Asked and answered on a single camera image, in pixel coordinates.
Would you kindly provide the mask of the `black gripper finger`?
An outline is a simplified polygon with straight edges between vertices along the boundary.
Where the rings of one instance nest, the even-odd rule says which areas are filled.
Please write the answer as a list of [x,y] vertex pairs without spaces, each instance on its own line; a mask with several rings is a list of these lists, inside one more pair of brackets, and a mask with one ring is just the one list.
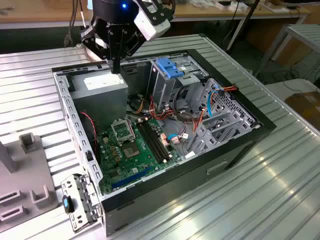
[[116,73],[120,72],[120,63],[126,57],[131,57],[146,41],[138,29],[124,29],[121,33],[119,49],[116,56]]
[[96,42],[96,30],[92,26],[80,33],[80,39],[82,44],[93,54],[101,60],[108,62],[112,74],[117,73],[117,56],[114,55],[115,51],[111,50],[110,45],[104,47]]

